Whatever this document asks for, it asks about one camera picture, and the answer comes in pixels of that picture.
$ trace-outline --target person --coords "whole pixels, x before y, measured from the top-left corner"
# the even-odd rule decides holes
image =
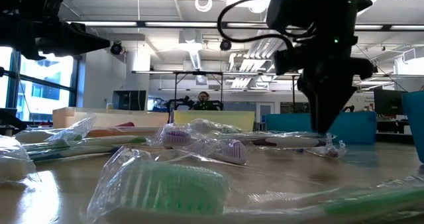
[[[218,108],[214,106],[211,102],[209,102],[209,94],[206,91],[202,91],[197,96],[199,101],[194,104],[193,110],[195,111],[217,111]]]

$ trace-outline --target teal bin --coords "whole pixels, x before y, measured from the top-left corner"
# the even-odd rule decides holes
[[[312,132],[311,115],[275,114],[266,116],[267,131]],[[376,141],[377,115],[375,112],[340,113],[329,132],[336,141],[347,144],[374,144]]]
[[[424,91],[405,93],[402,96],[402,104],[411,127],[418,158],[424,163]]]

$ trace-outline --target computer screen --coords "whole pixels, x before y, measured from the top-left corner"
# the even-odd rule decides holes
[[[379,115],[403,115],[402,95],[406,91],[374,90],[374,103]]]
[[[113,108],[127,111],[144,111],[146,91],[114,91]]]

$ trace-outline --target door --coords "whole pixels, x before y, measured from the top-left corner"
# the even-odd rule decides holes
[[[265,115],[274,114],[274,102],[258,102],[256,105],[256,122],[265,122]]]

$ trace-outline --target robot end effector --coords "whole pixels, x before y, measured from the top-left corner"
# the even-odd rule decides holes
[[[220,14],[221,36],[233,42],[282,39],[287,49],[274,55],[276,73],[303,69],[297,88],[309,100],[312,129],[326,133],[356,91],[352,87],[353,76],[359,75],[361,79],[372,76],[369,60],[350,57],[352,46],[358,42],[354,36],[357,13],[370,7],[371,0],[271,0],[266,23],[280,34],[244,40],[229,38],[220,28],[223,15],[246,1],[249,0],[229,5]],[[304,28],[305,32],[291,33],[289,25]]]
[[[72,56],[110,46],[108,40],[87,34],[85,25],[60,21],[62,1],[0,0],[0,46],[12,47],[30,60],[45,59],[39,51]]]

